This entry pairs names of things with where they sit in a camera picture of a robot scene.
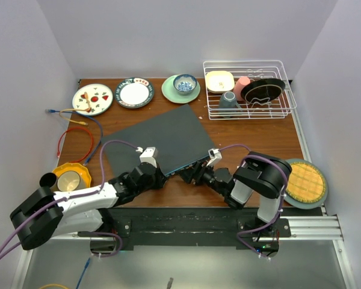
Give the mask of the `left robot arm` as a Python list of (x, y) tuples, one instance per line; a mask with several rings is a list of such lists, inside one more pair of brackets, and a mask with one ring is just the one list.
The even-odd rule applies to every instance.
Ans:
[(145, 191), (163, 188), (166, 181), (159, 167), (141, 163), (97, 187), (72, 192), (39, 187), (10, 214), (10, 219), (22, 249), (31, 250), (45, 244), (63, 219), (124, 205)]

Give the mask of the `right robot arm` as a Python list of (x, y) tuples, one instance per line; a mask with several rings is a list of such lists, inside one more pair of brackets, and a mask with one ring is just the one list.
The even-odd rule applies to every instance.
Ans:
[(188, 184), (208, 186), (235, 210), (243, 209), (250, 196), (257, 192), (261, 197), (255, 221), (238, 235), (258, 232), (264, 237), (270, 236), (277, 230), (276, 220), (283, 211), (292, 167), (283, 159), (251, 151), (236, 171), (230, 173), (227, 168), (214, 168), (221, 159), (221, 149), (210, 149), (209, 160), (197, 161), (180, 170), (179, 175)]

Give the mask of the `black network switch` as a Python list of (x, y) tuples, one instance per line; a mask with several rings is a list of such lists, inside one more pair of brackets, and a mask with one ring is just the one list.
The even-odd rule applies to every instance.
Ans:
[(126, 141), (143, 149), (157, 148), (156, 160), (166, 176), (208, 157), (208, 150), (215, 147), (189, 105), (104, 136), (102, 143), (110, 140)]

